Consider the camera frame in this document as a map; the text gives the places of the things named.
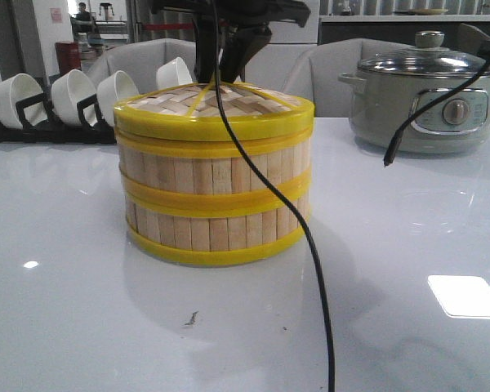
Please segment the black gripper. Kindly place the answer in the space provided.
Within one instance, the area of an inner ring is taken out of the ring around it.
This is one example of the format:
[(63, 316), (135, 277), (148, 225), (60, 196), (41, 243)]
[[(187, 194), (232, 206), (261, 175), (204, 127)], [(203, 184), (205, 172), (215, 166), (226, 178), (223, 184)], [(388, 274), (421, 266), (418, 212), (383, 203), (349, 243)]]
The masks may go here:
[[(270, 43), (270, 22), (295, 23), (304, 27), (310, 8), (302, 1), (282, 0), (222, 0), (149, 2), (150, 11), (177, 11), (196, 16), (217, 16), (230, 22), (225, 29), (223, 52), (220, 58), (220, 80), (234, 82), (257, 52)], [(214, 20), (194, 20), (195, 66), (198, 82), (209, 83), (215, 72), (219, 37)]]

